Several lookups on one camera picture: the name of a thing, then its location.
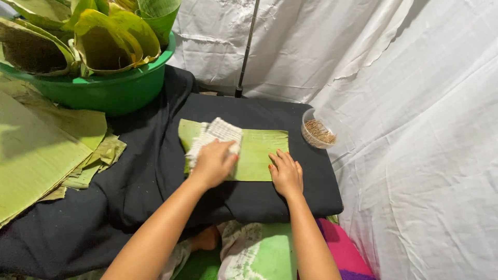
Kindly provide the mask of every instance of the clear plastic bowl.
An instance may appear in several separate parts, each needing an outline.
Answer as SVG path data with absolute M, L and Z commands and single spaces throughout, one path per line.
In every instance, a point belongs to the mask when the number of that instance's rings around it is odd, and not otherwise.
M 307 121 L 309 120 L 314 120 L 315 119 L 315 108 L 311 108 L 311 109 L 308 109 L 306 112 L 304 112 L 303 114 L 303 121 L 302 121 L 302 125 L 301 125 L 301 133 L 303 134 L 303 138 L 310 144 L 312 145 L 313 147 L 316 147 L 318 149 L 328 149 L 328 148 L 331 148 L 333 145 L 335 145 L 336 143 L 334 144 L 329 144 L 329 143 L 325 143 L 323 141 L 320 141 L 318 139 L 316 139 L 316 137 L 314 137 L 313 135 L 311 135 L 311 133 L 308 131 L 308 129 L 306 128 L 306 126 L 304 125 Z M 331 134 L 333 135 L 336 135 L 337 136 L 337 133 L 334 133 L 332 130 L 330 130 L 330 128 L 326 127 L 325 124 L 322 122 L 323 124 L 323 127 L 328 130 L 328 132 L 330 132 Z

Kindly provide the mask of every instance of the green plastic basin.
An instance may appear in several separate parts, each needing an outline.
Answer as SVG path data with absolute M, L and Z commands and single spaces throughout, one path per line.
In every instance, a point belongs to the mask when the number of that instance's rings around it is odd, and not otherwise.
M 176 48 L 173 32 L 167 49 L 152 63 L 109 76 L 88 78 L 41 77 L 19 72 L 0 63 L 0 71 L 31 83 L 55 103 L 72 109 L 88 109 L 107 116 L 124 115 L 142 108 L 160 92 L 165 63 Z

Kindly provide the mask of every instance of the human hand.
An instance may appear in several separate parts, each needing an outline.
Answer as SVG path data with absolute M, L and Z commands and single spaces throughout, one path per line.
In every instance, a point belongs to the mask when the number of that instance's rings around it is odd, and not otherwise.
M 277 150 L 277 155 L 269 154 L 276 166 L 273 164 L 268 166 L 275 190 L 285 199 L 296 194 L 302 195 L 303 169 L 301 165 L 292 159 L 289 152 Z
M 239 159 L 236 154 L 229 153 L 235 141 L 220 142 L 218 139 L 203 146 L 197 156 L 197 164 L 191 171 L 189 179 L 207 189 L 221 184 Z

